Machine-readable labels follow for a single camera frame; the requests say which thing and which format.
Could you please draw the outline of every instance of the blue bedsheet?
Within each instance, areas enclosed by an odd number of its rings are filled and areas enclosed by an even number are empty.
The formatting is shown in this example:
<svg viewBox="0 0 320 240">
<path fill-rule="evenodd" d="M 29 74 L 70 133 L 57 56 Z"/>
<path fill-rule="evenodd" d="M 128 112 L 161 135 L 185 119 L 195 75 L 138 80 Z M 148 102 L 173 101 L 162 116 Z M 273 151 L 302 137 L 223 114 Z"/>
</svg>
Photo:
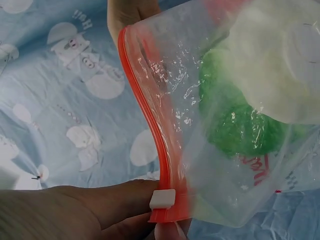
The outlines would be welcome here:
<svg viewBox="0 0 320 240">
<path fill-rule="evenodd" d="M 16 174 L 16 189 L 159 177 L 106 10 L 106 0 L 0 0 L 0 167 Z M 319 190 L 274 195 L 242 228 L 195 220 L 189 238 L 319 239 L 318 197 Z"/>
</svg>

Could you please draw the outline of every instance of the finger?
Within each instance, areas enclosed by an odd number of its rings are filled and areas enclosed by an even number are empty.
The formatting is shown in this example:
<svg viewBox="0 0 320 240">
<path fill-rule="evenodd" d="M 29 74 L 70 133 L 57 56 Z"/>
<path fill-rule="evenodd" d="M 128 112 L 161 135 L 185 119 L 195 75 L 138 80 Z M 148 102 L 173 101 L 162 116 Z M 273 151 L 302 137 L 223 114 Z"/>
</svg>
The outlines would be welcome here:
<svg viewBox="0 0 320 240">
<path fill-rule="evenodd" d="M 157 0 L 145 0 L 138 7 L 138 11 L 142 20 L 150 18 L 161 13 Z"/>
<path fill-rule="evenodd" d="M 137 7 L 137 1 L 107 1 L 107 26 L 116 46 L 118 46 L 118 36 L 120 31 L 124 27 L 135 24 L 140 20 L 141 18 Z"/>
<path fill-rule="evenodd" d="M 101 188 L 64 187 L 63 194 L 79 200 L 96 216 L 101 230 L 105 230 L 125 219 L 149 213 L 157 187 L 158 181 L 134 180 Z"/>
<path fill-rule="evenodd" d="M 141 240 L 148 236 L 155 228 L 155 224 L 148 223 L 150 213 L 134 216 L 123 220 L 102 232 L 102 239 Z"/>
<path fill-rule="evenodd" d="M 155 240 L 186 240 L 191 220 L 158 223 L 154 229 Z"/>
</svg>

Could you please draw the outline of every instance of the clear plastic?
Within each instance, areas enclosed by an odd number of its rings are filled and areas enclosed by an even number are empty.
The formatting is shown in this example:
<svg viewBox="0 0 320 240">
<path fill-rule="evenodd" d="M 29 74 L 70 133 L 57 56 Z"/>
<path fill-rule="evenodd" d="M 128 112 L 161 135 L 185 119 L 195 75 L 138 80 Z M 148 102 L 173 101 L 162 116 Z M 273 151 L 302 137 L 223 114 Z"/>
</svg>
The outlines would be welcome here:
<svg viewBox="0 0 320 240">
<path fill-rule="evenodd" d="M 320 124 L 320 4 L 192 0 L 125 28 L 119 54 L 152 131 L 160 189 L 190 217 L 244 225 Z"/>
</svg>

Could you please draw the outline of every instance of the hand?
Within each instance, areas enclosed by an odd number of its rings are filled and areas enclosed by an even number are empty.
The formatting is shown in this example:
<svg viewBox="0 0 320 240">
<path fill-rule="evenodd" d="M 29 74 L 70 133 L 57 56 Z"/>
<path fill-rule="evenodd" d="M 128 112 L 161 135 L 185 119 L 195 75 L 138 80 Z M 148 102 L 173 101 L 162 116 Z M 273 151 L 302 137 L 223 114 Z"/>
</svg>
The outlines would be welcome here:
<svg viewBox="0 0 320 240">
<path fill-rule="evenodd" d="M 0 191 L 0 239 L 152 240 L 154 234 L 156 240 L 186 239 L 175 223 L 159 224 L 153 233 L 149 202 L 157 186 L 135 180 L 102 188 Z M 189 223 L 181 225 L 185 233 Z"/>
<path fill-rule="evenodd" d="M 120 31 L 161 12 L 158 0 L 108 0 L 107 23 L 114 43 L 118 46 Z"/>
</svg>

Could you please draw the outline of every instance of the fingernail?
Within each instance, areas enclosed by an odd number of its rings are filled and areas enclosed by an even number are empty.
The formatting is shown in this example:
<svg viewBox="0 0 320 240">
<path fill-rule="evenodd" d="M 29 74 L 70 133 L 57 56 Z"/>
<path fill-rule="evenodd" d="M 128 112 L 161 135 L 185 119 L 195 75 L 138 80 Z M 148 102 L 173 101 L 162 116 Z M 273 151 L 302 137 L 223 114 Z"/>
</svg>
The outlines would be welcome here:
<svg viewBox="0 0 320 240">
<path fill-rule="evenodd" d="M 176 228 L 177 228 L 177 230 L 178 230 L 179 237 L 180 237 L 181 239 L 187 239 L 184 231 L 181 229 L 181 227 L 179 226 L 179 224 L 178 224 L 177 222 L 175 222 L 175 226 L 176 226 Z"/>
</svg>

